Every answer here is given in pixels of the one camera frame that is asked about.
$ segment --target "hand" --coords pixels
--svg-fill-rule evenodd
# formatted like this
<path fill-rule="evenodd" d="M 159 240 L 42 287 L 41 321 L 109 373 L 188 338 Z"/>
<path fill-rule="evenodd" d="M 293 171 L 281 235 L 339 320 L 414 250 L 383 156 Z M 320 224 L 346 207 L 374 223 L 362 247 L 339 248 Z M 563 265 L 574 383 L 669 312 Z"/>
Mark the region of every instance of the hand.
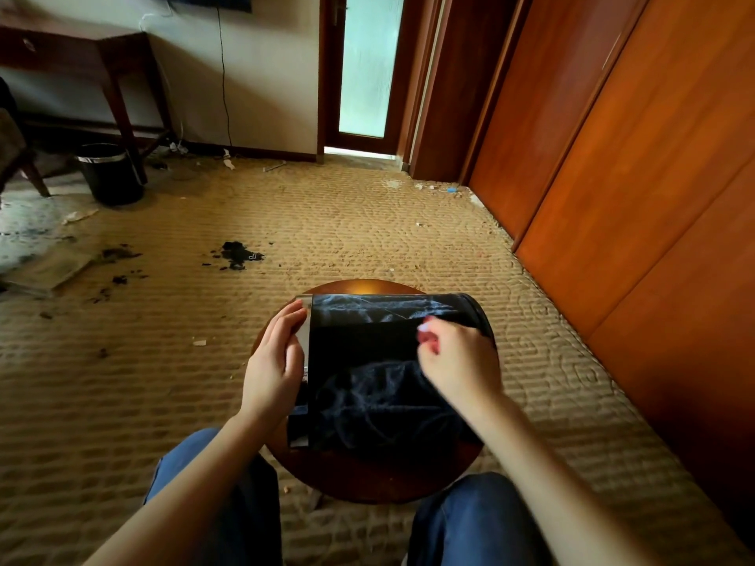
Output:
<path fill-rule="evenodd" d="M 296 300 L 270 320 L 246 365 L 239 415 L 264 421 L 272 430 L 291 412 L 304 376 L 304 352 L 294 334 L 306 317 Z"/>
<path fill-rule="evenodd" d="M 430 318 L 418 329 L 437 338 L 419 346 L 422 371 L 448 403 L 465 418 L 482 399 L 503 396 L 501 369 L 493 343 L 479 331 L 439 318 Z"/>

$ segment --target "blue jeans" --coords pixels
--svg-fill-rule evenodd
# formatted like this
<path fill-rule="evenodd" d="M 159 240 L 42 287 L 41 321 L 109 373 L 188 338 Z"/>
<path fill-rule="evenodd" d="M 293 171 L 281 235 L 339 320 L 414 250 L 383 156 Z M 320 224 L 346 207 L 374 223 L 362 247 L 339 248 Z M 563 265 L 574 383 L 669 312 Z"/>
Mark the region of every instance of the blue jeans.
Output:
<path fill-rule="evenodd" d="M 215 437 L 205 428 L 157 464 L 145 503 Z M 255 456 L 233 487 L 195 564 L 282 564 L 278 477 Z M 414 517 L 409 566 L 551 566 L 551 553 L 514 485 L 502 475 L 468 475 L 425 499 Z"/>

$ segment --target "wooden desk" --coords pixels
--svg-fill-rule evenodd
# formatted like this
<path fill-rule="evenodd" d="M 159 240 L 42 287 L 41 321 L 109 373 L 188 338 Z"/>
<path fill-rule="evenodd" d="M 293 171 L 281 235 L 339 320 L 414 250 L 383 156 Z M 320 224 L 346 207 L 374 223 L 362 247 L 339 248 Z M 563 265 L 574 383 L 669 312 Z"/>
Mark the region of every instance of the wooden desk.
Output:
<path fill-rule="evenodd" d="M 0 65 L 76 75 L 98 83 L 121 132 L 122 144 L 134 161 L 139 178 L 146 183 L 143 156 L 170 136 L 173 129 L 157 62 L 145 33 L 72 20 L 0 17 L 0 48 Z M 146 75 L 165 128 L 141 152 L 118 84 L 120 76 L 131 72 Z"/>
<path fill-rule="evenodd" d="M 307 294 L 422 292 L 384 280 L 341 280 L 317 286 Z M 265 328 L 254 343 L 254 350 L 264 333 Z M 418 456 L 387 454 L 382 450 L 373 455 L 357 455 L 347 450 L 291 449 L 285 419 L 268 440 L 267 448 L 291 475 L 305 485 L 335 499 L 362 504 L 407 503 L 436 493 L 459 478 L 482 450 L 481 445 L 464 441 Z"/>

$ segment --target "desk drawer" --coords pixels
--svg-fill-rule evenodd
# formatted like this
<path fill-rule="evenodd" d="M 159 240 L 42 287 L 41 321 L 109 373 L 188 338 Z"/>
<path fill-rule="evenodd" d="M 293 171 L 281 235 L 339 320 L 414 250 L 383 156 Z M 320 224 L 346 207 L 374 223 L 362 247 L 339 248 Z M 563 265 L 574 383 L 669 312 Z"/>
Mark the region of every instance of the desk drawer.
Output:
<path fill-rule="evenodd" d="M 16 69 L 77 73 L 101 71 L 97 41 L 0 26 L 0 65 Z"/>

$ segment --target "floor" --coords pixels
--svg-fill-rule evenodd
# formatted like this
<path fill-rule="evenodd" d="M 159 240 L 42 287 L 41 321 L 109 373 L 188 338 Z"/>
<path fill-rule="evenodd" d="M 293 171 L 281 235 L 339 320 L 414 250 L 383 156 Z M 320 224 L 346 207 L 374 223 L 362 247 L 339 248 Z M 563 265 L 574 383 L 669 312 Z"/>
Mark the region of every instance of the floor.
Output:
<path fill-rule="evenodd" d="M 48 180 L 51 199 L 25 182 L 2 197 L 0 273 L 62 237 L 142 255 L 94 264 L 52 298 L 0 295 L 0 564 L 83 561 L 139 507 L 160 456 L 238 407 L 270 314 L 351 277 L 474 296 L 506 391 L 668 564 L 751 559 L 467 190 L 334 158 L 269 172 L 276 161 L 167 163 L 138 204 L 67 226 L 96 208 L 78 174 Z M 235 240 L 265 260 L 220 270 L 212 250 Z M 496 468 L 483 451 L 471 471 Z M 326 499 L 309 512 L 307 488 L 276 469 L 289 566 L 400 562 L 413 505 Z"/>

